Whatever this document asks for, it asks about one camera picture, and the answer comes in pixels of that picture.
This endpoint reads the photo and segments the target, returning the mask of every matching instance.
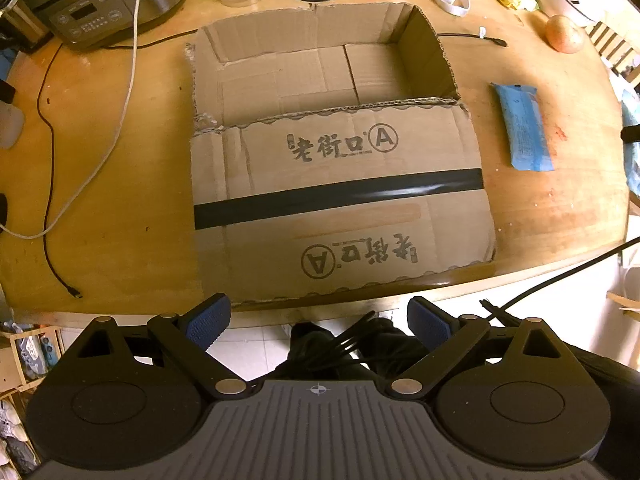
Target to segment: red stain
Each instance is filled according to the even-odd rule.
[[[558,138],[559,138],[560,140],[567,140],[567,136],[566,136],[566,134],[564,133],[564,131],[562,131],[562,128],[561,128],[560,126],[558,126],[557,124],[556,124],[556,128],[558,129],[558,130],[556,131],[556,135],[558,136]]]

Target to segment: control panel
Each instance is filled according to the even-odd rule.
[[[49,19],[71,42],[84,43],[129,27],[133,16],[122,0],[78,0]]]

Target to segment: white cable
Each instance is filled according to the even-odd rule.
[[[66,202],[66,204],[58,213],[58,216],[56,216],[53,219],[49,227],[44,229],[44,231],[39,232],[36,235],[27,236],[27,235],[21,235],[19,233],[14,233],[13,231],[9,230],[6,226],[3,226],[2,224],[0,224],[0,228],[3,231],[15,237],[22,238],[23,240],[35,240],[36,238],[40,238],[41,236],[44,236],[45,234],[47,234],[49,231],[53,229],[54,225],[56,225],[58,223],[58,220],[60,220],[60,217],[66,212],[67,209],[69,209],[69,206],[71,206],[73,201],[76,198],[78,198],[78,196],[84,191],[84,188],[89,185],[89,183],[95,178],[98,172],[102,169],[102,167],[104,166],[104,163],[107,162],[108,158],[110,157],[111,153],[116,147],[116,144],[118,143],[118,139],[120,138],[120,132],[122,131],[124,117],[127,114],[127,108],[129,108],[129,99],[131,98],[131,91],[133,90],[133,81],[136,76],[136,57],[138,54],[138,12],[139,10],[140,10],[140,0],[136,0],[136,6],[133,10],[133,56],[131,58],[131,78],[129,79],[129,90],[127,91],[127,97],[124,99],[124,106],[122,108],[122,114],[120,115],[120,122],[118,123],[118,127],[116,128],[116,133],[113,136],[113,142],[111,143],[111,146],[109,147],[107,152],[104,154],[104,157],[102,158],[98,166],[95,168],[94,172],[89,176],[87,180],[84,181],[84,184],[82,184],[82,186],[78,188],[76,193]]]

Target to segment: digital display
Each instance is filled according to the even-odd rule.
[[[78,10],[75,10],[71,13],[71,17],[74,20],[82,20],[85,16],[88,16],[92,12],[95,12],[96,9],[94,4],[85,5],[84,7],[80,7]]]

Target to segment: person's legs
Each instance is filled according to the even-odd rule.
[[[394,327],[389,319],[375,317],[367,325],[375,330],[361,339],[358,352],[370,370],[385,379],[398,376],[429,353],[415,336]]]
[[[297,380],[375,380],[376,375],[345,355],[334,363],[327,362],[327,349],[334,335],[311,322],[298,323],[291,329],[290,349],[287,360],[279,364],[278,378]],[[303,362],[311,362],[307,367]]]

